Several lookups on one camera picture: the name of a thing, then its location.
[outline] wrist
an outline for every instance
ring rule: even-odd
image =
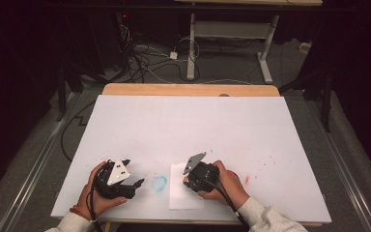
[[[72,213],[75,213],[75,214],[77,214],[77,215],[79,215],[79,216],[81,216],[81,217],[89,220],[89,221],[92,220],[92,216],[91,216],[91,214],[89,212],[89,209],[86,206],[82,206],[82,205],[77,204],[77,205],[74,205],[70,209],[70,211]]]
[[[245,201],[248,200],[248,198],[248,193],[245,191],[241,192],[241,194],[237,195],[237,197],[234,199],[234,206],[239,209],[245,203]]]

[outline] black controller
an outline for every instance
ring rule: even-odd
[[[123,161],[123,165],[127,166],[130,162],[129,159]],[[95,177],[95,187],[99,194],[107,199],[113,199],[118,196],[124,196],[125,198],[131,199],[135,195],[135,190],[140,188],[141,184],[144,182],[144,179],[141,179],[134,183],[132,186],[122,185],[122,182],[115,183],[113,185],[108,185],[110,174],[114,168],[113,161],[109,160],[98,172],[98,175]]]
[[[210,192],[218,182],[219,170],[212,164],[200,161],[188,174],[188,180],[184,184],[197,192],[203,190]]]

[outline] desk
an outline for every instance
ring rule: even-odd
[[[273,86],[107,85],[51,215],[61,218],[68,211],[93,166],[129,159],[133,181],[145,182],[132,200],[105,212],[103,219],[239,223],[229,207],[215,201],[204,201],[199,210],[169,210],[169,186],[153,187],[161,177],[169,184],[171,164],[206,151],[205,162],[223,160],[265,205],[277,205],[305,224],[330,222],[287,105],[277,93]],[[223,94],[231,97],[218,97]]]
[[[177,0],[181,2],[196,3],[219,3],[219,4],[251,4],[251,5],[294,5],[294,6],[321,6],[322,0]],[[279,15],[274,15],[270,23],[252,22],[224,22],[224,21],[197,21],[195,14],[191,14],[189,32],[189,53],[187,75],[188,80],[194,79],[195,63],[195,37],[223,37],[243,39],[265,39],[262,52],[257,53],[258,62],[267,84],[272,84],[270,69],[267,65],[267,55],[271,46],[273,33]]]

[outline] white sleeve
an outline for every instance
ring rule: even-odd
[[[249,232],[306,231],[301,224],[290,220],[275,207],[263,206],[252,196],[243,203],[238,212],[248,223]]]
[[[87,232],[91,224],[87,219],[68,212],[56,228],[48,229],[46,232]]]

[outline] bracelet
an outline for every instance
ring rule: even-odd
[[[74,214],[76,214],[76,215],[79,215],[79,216],[81,216],[82,218],[85,218],[85,219],[89,220],[90,222],[92,222],[90,218],[87,218],[87,217],[84,216],[80,211],[78,211],[78,210],[76,209],[76,205],[73,205],[73,207],[70,208],[69,211],[70,211],[71,213],[74,213]]]

